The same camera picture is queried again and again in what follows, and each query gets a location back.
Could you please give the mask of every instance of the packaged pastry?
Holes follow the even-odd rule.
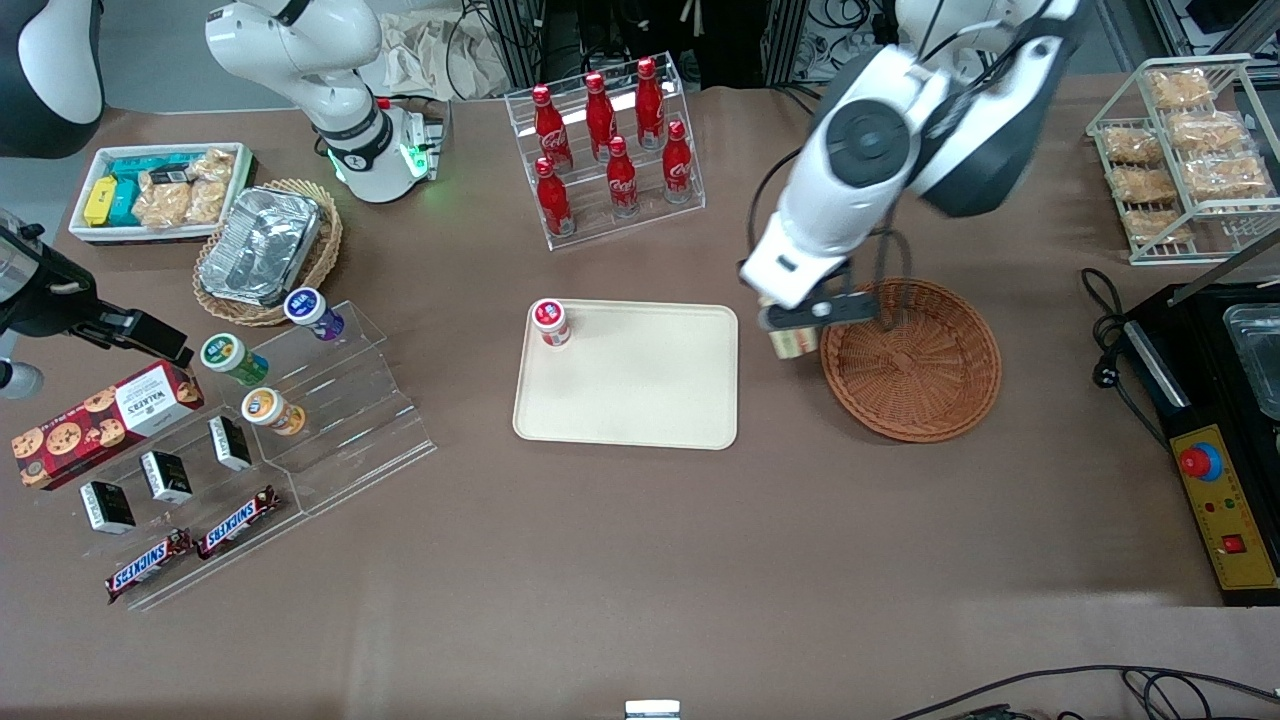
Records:
[[[1178,210],[1143,210],[1135,208],[1133,210],[1126,210],[1120,215],[1120,222],[1124,223],[1125,232],[1133,238],[1138,245],[1147,245],[1152,240],[1160,237],[1169,225],[1178,222],[1181,215]],[[1169,237],[1164,238],[1161,243],[1166,242],[1187,242],[1194,240],[1196,233],[1183,224],[1178,229],[1169,233]]]
[[[1165,119],[1169,141],[1184,152],[1224,152],[1240,149],[1249,140],[1239,113],[1193,110]]]
[[[1167,205],[1178,199],[1174,178],[1165,169],[1112,168],[1116,199],[1129,205]]]
[[[1197,108],[1213,100],[1208,77],[1201,68],[1147,70],[1146,81],[1156,108],[1161,110]]]
[[[1274,197],[1275,187],[1258,155],[1201,158],[1181,167],[1192,200],[1247,200]]]
[[[1142,128],[1103,128],[1102,149],[1108,160],[1123,165],[1149,165],[1165,156],[1156,136]]]

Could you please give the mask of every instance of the control panel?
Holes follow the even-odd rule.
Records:
[[[1172,438],[1178,470],[1225,591],[1280,587],[1217,425]]]

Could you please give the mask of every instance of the brown tablecloth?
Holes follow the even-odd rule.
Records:
[[[1280,611],[1216,607],[1169,459],[1089,382],[1098,311],[1078,270],[1105,269],[1130,304],[1194,274],[1123,263],[1080,138],[1117,82],[1065,83],[1024,187],[998,211],[948,220],[904,201],[916,274],[968,299],[1005,361],[991,416],[936,446],[867,432],[817,356],[778,361],[754,327],[755,295],[735,275],[746,205],[806,127],[780,95],[690,97],[705,210],[557,254],[500,102],[457,108],[440,179],[384,206],[340,187],[298,113],[113,113],[97,145],[243,141],[260,179],[333,191],[347,234],[325,293],[389,334],[392,369],[440,450],[148,614],[105,605],[106,570],[63,534],[81,518],[35,506],[17,478],[0,483],[0,708],[549,720],[675,697],[691,719],[888,717],[1092,661],[1274,684]],[[196,341],[228,328],[192,297],[197,246],[92,249],[60,233],[59,247],[116,304]],[[870,247],[858,258],[868,277]],[[524,313],[541,296],[731,306],[737,442],[696,452],[518,439]],[[68,338],[22,341],[18,357],[44,368],[47,388],[3,406],[5,437],[145,361]],[[993,697],[1133,711],[1112,676]]]

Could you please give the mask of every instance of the red bottle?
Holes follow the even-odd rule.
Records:
[[[557,173],[573,169],[573,152],[568,149],[564,119],[552,105],[552,91],[545,85],[534,86],[534,129],[543,146],[543,156],[556,165]]]
[[[692,178],[689,177],[694,154],[685,138],[685,123],[671,120],[668,131],[667,147],[662,151],[662,174],[667,179],[667,187],[662,193],[667,202],[684,205],[694,196]]]
[[[618,135],[613,104],[604,94],[604,76],[586,74],[586,131],[591,135],[591,155],[596,163],[609,161],[609,140]]]
[[[556,237],[573,234],[573,214],[568,209],[568,191],[564,182],[556,177],[556,164],[548,158],[534,163],[538,172],[538,204],[543,206],[547,219],[547,232]]]
[[[627,158],[627,141],[620,135],[609,141],[609,168],[605,174],[609,177],[609,200],[613,202],[614,217],[630,218],[639,213],[636,168],[631,164],[631,158]]]
[[[636,63],[640,87],[636,88],[636,136],[640,147],[657,150],[662,146],[663,106],[662,88],[658,87],[658,63],[653,58],[640,58]]]

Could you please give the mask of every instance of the beige tray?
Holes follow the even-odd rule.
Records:
[[[737,316],[721,305],[562,300],[570,341],[525,322],[525,439],[724,450],[737,437]]]

